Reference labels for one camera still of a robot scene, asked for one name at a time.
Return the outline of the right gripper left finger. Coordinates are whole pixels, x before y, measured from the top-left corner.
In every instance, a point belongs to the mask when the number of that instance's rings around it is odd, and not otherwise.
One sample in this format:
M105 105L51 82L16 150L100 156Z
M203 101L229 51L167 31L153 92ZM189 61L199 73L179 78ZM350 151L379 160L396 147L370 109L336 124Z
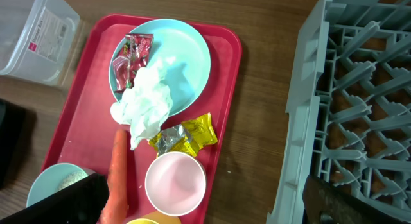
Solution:
M106 178L93 173L1 220L1 224L97 223L109 198Z

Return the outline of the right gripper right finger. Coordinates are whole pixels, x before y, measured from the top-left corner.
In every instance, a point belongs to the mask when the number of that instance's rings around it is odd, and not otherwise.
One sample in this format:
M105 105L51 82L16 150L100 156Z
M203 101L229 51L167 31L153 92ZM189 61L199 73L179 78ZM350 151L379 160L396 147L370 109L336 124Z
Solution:
M302 194L306 223L407 224L410 211L348 195L323 179L308 176Z

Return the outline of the white rice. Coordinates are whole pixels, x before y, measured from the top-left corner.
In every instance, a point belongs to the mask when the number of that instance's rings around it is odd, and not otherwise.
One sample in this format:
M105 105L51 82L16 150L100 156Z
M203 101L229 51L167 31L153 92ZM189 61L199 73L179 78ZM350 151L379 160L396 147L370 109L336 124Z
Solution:
M61 191L66 187L82 180L83 178L87 177L87 173L83 171L75 171L68 174L58 185L57 191Z

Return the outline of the light blue bowl with rice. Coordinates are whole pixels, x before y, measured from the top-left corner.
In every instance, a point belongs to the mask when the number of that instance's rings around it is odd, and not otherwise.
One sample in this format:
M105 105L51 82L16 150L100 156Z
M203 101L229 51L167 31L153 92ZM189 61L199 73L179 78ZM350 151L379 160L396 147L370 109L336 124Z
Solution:
M59 183L70 173L83 171L87 176L94 173L88 168L81 168L71 163L58 163L45 169L34 181L29 191L26 207L29 207L52 194L55 194Z

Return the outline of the yellow cup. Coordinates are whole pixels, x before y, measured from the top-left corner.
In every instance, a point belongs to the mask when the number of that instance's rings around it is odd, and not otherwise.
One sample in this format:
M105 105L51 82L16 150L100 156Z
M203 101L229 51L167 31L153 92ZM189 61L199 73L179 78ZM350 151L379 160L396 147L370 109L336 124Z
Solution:
M181 224L181 220L179 217L168 216L159 211L155 211L142 218L131 220L127 224Z

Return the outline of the pink cup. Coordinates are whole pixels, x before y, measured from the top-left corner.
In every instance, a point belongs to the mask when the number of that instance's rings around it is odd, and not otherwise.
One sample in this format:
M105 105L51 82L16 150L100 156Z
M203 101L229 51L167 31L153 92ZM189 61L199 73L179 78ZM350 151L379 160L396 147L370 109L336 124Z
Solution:
M183 216L201 204L206 193L206 179L206 171L197 159L173 151L162 154L150 164L144 188L156 210L169 216Z

